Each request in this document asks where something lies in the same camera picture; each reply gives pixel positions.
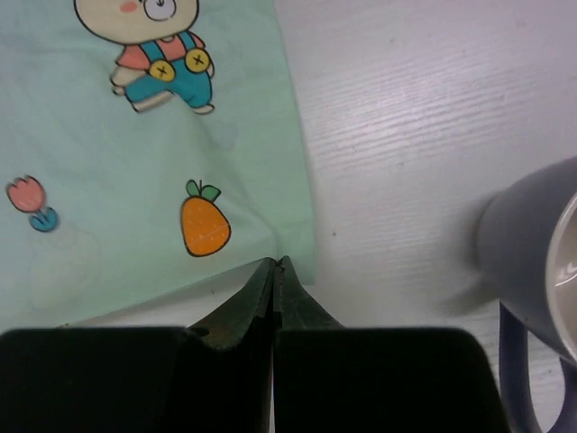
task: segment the wood grain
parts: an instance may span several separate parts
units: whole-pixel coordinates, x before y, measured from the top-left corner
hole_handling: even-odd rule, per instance
[[[312,167],[315,297],[349,326],[470,330],[498,308],[474,231],[500,190],[577,152],[577,4],[276,0]],[[563,396],[531,340],[543,428]]]

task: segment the mug rim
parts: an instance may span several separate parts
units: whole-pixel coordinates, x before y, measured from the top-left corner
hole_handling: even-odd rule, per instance
[[[556,271],[555,271],[555,262],[557,260],[557,254],[559,253],[559,246],[561,240],[563,239],[563,235],[569,222],[575,216],[577,211],[577,192],[573,194],[571,199],[569,200],[569,204],[563,210],[561,217],[557,221],[555,225],[555,229],[553,231],[553,235],[551,236],[551,241],[549,242],[549,247],[547,250],[547,259],[545,264],[545,291],[546,291],[546,298],[547,298],[547,307],[549,309],[549,314],[553,320],[555,330],[561,339],[561,342],[569,352],[572,360],[577,362],[577,341],[575,341],[565,322],[561,316],[561,312],[559,309],[559,305],[557,302],[557,296],[555,295],[555,282],[556,282]]]

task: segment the gray mug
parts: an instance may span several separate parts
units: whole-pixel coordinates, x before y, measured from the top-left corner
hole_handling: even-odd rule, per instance
[[[488,207],[477,247],[501,302],[499,376],[512,427],[539,433],[527,330],[561,358],[565,400],[550,430],[577,432],[577,158],[537,171]]]

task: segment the pink tulip print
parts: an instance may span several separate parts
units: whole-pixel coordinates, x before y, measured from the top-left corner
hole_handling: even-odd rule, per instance
[[[58,227],[58,214],[53,208],[45,207],[46,191],[32,176],[17,178],[6,185],[6,194],[16,209],[31,214],[29,221],[34,230],[49,233]]]

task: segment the orange carrot print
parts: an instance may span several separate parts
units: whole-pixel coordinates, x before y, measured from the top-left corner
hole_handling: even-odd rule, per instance
[[[220,189],[190,180],[187,192],[189,197],[180,209],[180,226],[188,253],[194,257],[218,253],[232,234],[228,219],[215,205]]]

